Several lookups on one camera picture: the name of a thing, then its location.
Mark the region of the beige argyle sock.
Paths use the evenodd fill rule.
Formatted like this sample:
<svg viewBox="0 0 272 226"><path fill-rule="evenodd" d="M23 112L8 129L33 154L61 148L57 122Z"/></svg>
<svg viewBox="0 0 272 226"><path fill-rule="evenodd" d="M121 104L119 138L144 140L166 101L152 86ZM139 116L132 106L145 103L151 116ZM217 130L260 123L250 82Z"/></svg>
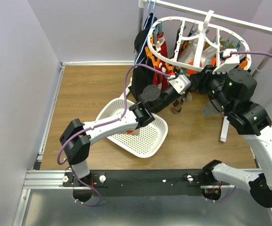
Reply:
<svg viewBox="0 0 272 226"><path fill-rule="evenodd" d="M139 136L139 134L140 134L140 129L127 130L126 133L127 133L128 135Z"/></svg>
<svg viewBox="0 0 272 226"><path fill-rule="evenodd" d="M182 110L182 106L184 102L191 102L192 95L190 92L184 93L181 97L179 97L176 101L172 103L172 107L170 108L171 113L179 114Z"/></svg>

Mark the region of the white round clip hanger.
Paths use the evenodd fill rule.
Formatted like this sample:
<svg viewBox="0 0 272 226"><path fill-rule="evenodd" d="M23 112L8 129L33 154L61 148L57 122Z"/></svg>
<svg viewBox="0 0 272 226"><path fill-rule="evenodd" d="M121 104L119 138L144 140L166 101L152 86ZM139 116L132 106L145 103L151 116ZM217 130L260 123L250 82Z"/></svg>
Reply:
<svg viewBox="0 0 272 226"><path fill-rule="evenodd" d="M249 45L237 33L211 24L212 14L213 11L209 11L204 21L181 16L167 16L158 19L149 31L147 47L145 47L146 55L151 59L153 66L157 66L159 64L157 61L160 60L173 66L173 69L200 72L207 65L217 67L223 63L224 61L220 60L219 53L227 48L235 48L237 52L233 52L233 54L238 53L240 57L240 63L237 66L247 70L252 63ZM182 40L189 41L186 50L178 60L179 46L176 47L174 58L171 56L166 58L156 51L157 35L161 32L163 23L168 21L178 21L182 27L177 41L178 44Z"/></svg>

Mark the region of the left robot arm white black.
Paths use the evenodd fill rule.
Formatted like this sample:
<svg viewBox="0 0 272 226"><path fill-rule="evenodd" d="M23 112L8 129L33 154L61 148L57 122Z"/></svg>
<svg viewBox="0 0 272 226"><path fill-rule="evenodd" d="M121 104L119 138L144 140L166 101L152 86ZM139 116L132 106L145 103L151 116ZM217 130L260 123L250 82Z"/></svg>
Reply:
<svg viewBox="0 0 272 226"><path fill-rule="evenodd" d="M126 98L117 98L110 102L124 104L121 115L112 114L110 117L85 123L79 119L72 120L61 135L60 143L61 151L66 155L66 162L73 169L73 180L80 186L85 186L89 182L90 169L87 158L91 145L115 134L157 127L157 122L161 120L157 113L184 93L184 89L172 85L164 91L150 85L144 89L137 103L133 104Z"/></svg>

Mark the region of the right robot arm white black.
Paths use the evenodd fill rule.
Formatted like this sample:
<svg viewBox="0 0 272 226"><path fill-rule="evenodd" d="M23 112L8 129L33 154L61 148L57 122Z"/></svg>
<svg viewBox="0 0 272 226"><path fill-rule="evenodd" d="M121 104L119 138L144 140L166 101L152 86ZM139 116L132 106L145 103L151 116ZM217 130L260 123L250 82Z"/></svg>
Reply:
<svg viewBox="0 0 272 226"><path fill-rule="evenodd" d="M192 87L215 101L239 135L249 144L262 169L250 174L213 160L199 178L206 184L226 182L250 193L261 206L272 208L272 121L264 107L251 101L257 81L243 69L213 73L214 67L190 75Z"/></svg>

